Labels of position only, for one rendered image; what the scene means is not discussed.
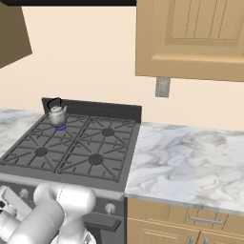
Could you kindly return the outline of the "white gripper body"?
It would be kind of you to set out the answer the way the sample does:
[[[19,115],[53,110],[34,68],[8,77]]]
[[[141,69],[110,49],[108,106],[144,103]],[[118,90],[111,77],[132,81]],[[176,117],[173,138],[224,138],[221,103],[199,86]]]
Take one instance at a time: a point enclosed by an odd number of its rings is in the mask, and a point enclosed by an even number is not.
[[[5,210],[8,213],[16,213],[15,195],[7,186],[0,187],[0,210]]]

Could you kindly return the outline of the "grey gas stove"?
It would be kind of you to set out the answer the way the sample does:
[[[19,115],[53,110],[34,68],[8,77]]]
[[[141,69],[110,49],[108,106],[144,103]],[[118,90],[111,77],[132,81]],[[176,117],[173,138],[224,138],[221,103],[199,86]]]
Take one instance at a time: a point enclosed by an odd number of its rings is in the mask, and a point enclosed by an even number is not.
[[[96,204],[84,216],[97,244],[127,244],[127,199],[124,196],[141,123],[135,105],[62,99],[67,128],[58,131],[43,115],[0,157],[0,186],[9,186],[34,207],[35,187],[46,181],[94,190]],[[112,203],[115,213],[105,206]]]

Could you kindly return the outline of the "light wood base cupboard door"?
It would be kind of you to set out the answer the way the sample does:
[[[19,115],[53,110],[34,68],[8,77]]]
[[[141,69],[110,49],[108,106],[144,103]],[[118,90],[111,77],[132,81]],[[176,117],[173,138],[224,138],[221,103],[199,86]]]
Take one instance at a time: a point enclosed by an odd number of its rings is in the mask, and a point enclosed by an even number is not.
[[[128,244],[189,244],[191,235],[196,244],[199,231],[131,218],[127,221]]]
[[[208,237],[209,244],[244,244],[244,237],[226,234],[215,234],[201,231],[196,244],[203,244],[204,237]]]

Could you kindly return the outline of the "brown range hood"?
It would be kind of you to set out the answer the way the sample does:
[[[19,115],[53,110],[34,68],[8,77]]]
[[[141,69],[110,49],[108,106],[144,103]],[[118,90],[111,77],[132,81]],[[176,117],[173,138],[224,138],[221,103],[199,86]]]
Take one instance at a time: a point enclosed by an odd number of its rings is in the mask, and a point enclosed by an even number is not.
[[[0,69],[32,54],[23,7],[135,7],[136,0],[0,0]]]

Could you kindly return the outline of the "grey wall outlet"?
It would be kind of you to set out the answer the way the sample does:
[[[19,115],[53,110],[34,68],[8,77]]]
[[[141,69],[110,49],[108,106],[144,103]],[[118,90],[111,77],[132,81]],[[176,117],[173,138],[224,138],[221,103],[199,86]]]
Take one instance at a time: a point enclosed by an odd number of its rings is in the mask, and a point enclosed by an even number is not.
[[[171,79],[168,77],[157,77],[155,86],[155,96],[168,98],[170,95]]]

